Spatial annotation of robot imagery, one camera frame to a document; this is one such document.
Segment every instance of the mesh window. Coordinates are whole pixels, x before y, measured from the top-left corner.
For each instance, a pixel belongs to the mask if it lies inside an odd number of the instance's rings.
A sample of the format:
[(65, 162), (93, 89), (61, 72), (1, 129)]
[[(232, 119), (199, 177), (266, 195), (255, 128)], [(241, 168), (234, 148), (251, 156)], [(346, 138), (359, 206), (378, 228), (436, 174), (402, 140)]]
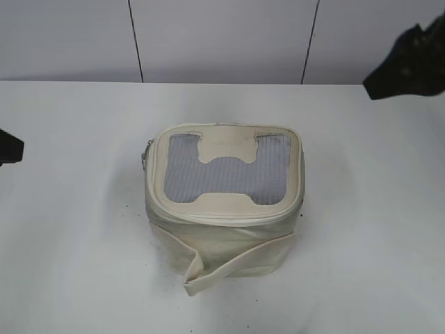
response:
[(255, 204), (273, 205), (286, 195), (290, 140), (286, 134), (258, 136), (257, 159), (247, 164), (235, 157), (199, 161), (200, 136), (170, 137), (164, 192), (173, 202), (190, 203), (203, 193), (244, 193)]

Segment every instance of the bag strap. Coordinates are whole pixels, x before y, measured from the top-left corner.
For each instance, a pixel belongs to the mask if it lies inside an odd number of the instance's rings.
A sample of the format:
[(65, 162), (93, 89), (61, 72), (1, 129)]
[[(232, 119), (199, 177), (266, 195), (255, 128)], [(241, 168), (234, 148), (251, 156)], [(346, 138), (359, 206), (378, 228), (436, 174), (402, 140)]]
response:
[(194, 296), (227, 276), (260, 276), (271, 273), (284, 261), (296, 237), (295, 233), (291, 233), (266, 241), (234, 257), (211, 273), (205, 273), (197, 250), (163, 228), (152, 223), (150, 225), (156, 237), (163, 244), (168, 243), (170, 251), (181, 253), (184, 256), (183, 262), (188, 262), (176, 264), (176, 267), (184, 268), (188, 265), (184, 274), (184, 288), (189, 296)]

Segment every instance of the zipper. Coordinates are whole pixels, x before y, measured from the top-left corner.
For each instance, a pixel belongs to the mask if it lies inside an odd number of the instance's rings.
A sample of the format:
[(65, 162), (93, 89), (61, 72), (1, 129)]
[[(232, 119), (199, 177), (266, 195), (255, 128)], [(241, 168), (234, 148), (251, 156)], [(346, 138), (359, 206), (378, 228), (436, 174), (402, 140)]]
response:
[(147, 153), (148, 153), (148, 150), (150, 149), (150, 146), (153, 144), (153, 139), (150, 139), (148, 142), (147, 142), (147, 147), (145, 148), (145, 151), (140, 155), (140, 161), (142, 162), (142, 168), (145, 170), (145, 165), (146, 165), (146, 163), (145, 163), (145, 161), (146, 161), (146, 159), (147, 159)]

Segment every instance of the white table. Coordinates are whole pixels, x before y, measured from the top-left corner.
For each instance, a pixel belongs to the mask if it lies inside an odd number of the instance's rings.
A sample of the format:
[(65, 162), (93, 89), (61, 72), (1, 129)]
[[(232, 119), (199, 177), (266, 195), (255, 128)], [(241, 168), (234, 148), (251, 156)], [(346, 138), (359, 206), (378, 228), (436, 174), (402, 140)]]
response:
[[(286, 125), (307, 192), (284, 266), (188, 297), (140, 153), (181, 122)], [(0, 82), (0, 333), (443, 333), (445, 97), (360, 86)]]

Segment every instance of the bag lid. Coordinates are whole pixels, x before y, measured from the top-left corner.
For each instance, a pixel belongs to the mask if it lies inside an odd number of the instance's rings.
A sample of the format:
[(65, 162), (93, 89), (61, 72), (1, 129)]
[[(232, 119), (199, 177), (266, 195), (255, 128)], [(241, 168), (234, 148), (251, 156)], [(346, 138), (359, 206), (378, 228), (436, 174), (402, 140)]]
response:
[(169, 216), (267, 223), (302, 201), (301, 140), (283, 127), (180, 125), (161, 132), (145, 158), (153, 209)]

